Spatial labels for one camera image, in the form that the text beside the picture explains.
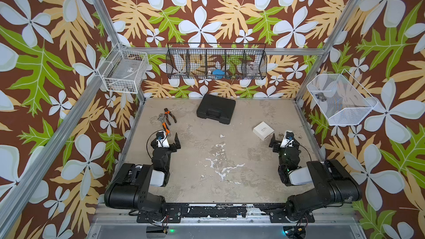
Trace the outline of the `white drawer jewelry box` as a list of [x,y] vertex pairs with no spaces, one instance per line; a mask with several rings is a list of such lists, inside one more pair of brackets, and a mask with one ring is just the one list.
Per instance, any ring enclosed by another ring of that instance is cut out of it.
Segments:
[[265,122],[261,122],[255,126],[252,131],[262,141],[274,134],[274,129]]

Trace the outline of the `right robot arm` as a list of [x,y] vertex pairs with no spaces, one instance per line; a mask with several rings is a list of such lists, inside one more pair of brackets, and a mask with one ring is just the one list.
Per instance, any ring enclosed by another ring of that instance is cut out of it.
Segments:
[[300,166],[299,150],[302,145],[288,131],[283,140],[272,136],[269,147],[278,154],[278,175],[287,187],[312,183],[314,188],[298,195],[291,195],[285,203],[284,214],[288,221],[302,220],[314,210],[341,207],[362,199],[359,184],[336,159],[310,160]]

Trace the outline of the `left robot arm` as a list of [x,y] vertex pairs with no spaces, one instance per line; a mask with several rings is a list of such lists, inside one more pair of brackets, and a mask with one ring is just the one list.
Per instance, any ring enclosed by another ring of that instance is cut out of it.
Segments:
[[151,144],[151,164],[124,163],[121,166],[106,189],[104,203],[107,207],[138,211],[139,223],[153,224],[170,220],[165,198],[149,192],[151,186],[165,187],[168,184],[171,155],[181,149],[177,135],[174,143],[165,145],[166,140],[166,136],[157,133],[156,140]]

